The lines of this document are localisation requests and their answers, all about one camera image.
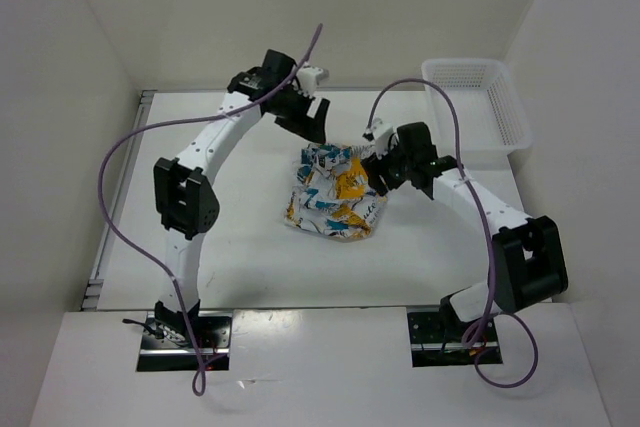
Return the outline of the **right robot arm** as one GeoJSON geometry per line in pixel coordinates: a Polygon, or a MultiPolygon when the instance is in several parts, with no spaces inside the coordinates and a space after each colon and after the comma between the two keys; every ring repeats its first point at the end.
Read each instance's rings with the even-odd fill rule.
{"type": "Polygon", "coordinates": [[[440,301],[438,325],[446,338],[474,343],[492,317],[515,314],[567,290],[557,224],[510,206],[473,179],[456,158],[439,155],[425,123],[393,128],[375,119],[363,136],[374,151],[361,165],[378,194],[408,183],[485,237],[486,280],[440,301]]]}

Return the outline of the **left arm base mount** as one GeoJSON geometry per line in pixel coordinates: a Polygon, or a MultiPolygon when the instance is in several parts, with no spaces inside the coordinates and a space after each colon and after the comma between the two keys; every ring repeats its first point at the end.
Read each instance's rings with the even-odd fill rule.
{"type": "MultiPolygon", "coordinates": [[[[196,341],[207,371],[228,371],[233,314],[201,311],[196,341]]],[[[161,327],[148,312],[142,329],[137,372],[194,372],[198,368],[190,340],[161,327]]]]}

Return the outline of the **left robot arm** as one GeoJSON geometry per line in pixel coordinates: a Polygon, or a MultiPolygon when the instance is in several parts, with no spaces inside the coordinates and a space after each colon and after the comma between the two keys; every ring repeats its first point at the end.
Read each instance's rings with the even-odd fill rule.
{"type": "Polygon", "coordinates": [[[265,114],[305,140],[324,142],[329,101],[321,100],[314,116],[308,111],[328,77],[323,68],[268,50],[261,65],[231,79],[217,120],[175,158],[154,165],[156,210],[167,232],[164,263],[173,274],[154,306],[154,319],[160,335],[175,345],[191,345],[200,332],[198,270],[205,235],[220,212],[213,191],[217,173],[265,114]]]}

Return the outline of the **patterned white teal yellow shorts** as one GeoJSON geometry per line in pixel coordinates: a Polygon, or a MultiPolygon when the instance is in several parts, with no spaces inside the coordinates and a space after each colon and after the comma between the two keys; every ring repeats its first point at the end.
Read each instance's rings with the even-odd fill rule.
{"type": "Polygon", "coordinates": [[[367,145],[310,143],[293,164],[293,185],[284,222],[338,241],[370,237],[387,198],[368,184],[362,161],[374,153],[367,145]]]}

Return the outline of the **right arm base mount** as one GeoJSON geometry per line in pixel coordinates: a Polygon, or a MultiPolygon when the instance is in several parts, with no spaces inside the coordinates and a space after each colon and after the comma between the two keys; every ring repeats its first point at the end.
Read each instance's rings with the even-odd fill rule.
{"type": "Polygon", "coordinates": [[[462,330],[445,327],[436,306],[408,308],[406,312],[413,368],[502,364],[496,328],[492,322],[472,347],[461,343],[462,330]]]}

